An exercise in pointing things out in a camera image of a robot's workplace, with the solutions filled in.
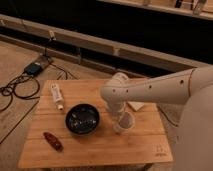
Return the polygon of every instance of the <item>small white cup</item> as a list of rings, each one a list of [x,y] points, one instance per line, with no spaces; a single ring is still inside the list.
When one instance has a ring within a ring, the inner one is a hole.
[[[129,130],[135,125],[135,117],[125,112],[118,122],[115,122],[113,129],[116,133],[121,134],[122,132]]]

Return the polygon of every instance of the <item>red pepper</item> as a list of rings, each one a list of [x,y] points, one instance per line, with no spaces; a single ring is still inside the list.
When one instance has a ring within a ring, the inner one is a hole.
[[[55,137],[53,134],[49,133],[49,132],[44,132],[43,133],[45,139],[47,140],[47,142],[57,151],[62,151],[63,150],[63,146],[61,144],[61,142],[58,140],[57,137]]]

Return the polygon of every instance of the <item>black bowl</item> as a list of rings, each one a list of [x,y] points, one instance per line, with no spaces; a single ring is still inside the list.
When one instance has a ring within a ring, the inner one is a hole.
[[[79,104],[74,106],[67,113],[67,128],[78,135],[92,132],[99,123],[99,113],[97,109],[90,104]]]

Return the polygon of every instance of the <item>wooden table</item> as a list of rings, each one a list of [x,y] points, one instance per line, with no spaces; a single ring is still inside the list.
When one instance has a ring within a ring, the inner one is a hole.
[[[100,124],[86,136],[75,136],[65,126],[66,114],[52,101],[50,84],[58,83],[65,99],[65,113],[79,103],[89,103],[100,112]],[[55,168],[100,165],[127,165],[170,162],[172,155],[156,105],[147,103],[134,113],[136,125],[118,135],[100,97],[106,80],[47,81],[29,130],[19,168]],[[55,151],[43,132],[56,135],[64,146]]]

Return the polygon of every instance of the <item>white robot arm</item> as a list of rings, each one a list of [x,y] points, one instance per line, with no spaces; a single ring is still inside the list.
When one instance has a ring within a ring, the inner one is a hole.
[[[125,101],[184,104],[173,170],[213,170],[213,66],[133,84],[118,73],[102,87],[101,96],[111,113],[119,113]]]

